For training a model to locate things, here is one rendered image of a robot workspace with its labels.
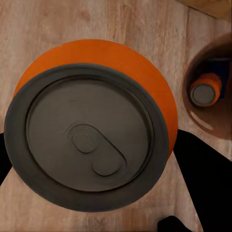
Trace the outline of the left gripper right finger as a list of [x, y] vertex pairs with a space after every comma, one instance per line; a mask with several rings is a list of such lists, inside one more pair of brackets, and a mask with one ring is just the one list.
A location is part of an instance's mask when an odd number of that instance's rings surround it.
[[232, 162], [179, 129], [173, 151], [204, 232], [232, 232]]

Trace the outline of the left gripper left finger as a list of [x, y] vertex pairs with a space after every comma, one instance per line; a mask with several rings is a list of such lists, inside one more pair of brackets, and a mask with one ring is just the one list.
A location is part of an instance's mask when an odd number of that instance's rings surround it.
[[5, 142], [4, 133], [0, 134], [0, 186], [6, 178], [7, 174], [12, 168], [12, 163], [8, 157]]

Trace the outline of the trash can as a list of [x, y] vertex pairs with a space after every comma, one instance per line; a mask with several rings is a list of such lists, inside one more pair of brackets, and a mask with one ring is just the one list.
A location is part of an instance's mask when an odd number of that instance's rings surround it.
[[[231, 63], [225, 96], [210, 106], [201, 107], [190, 100], [188, 90], [202, 75], [203, 61], [207, 58], [228, 58]], [[232, 31], [205, 45], [190, 61], [182, 79], [181, 100], [187, 116], [200, 130], [212, 137], [232, 141]], [[202, 126], [191, 113], [212, 130]]]

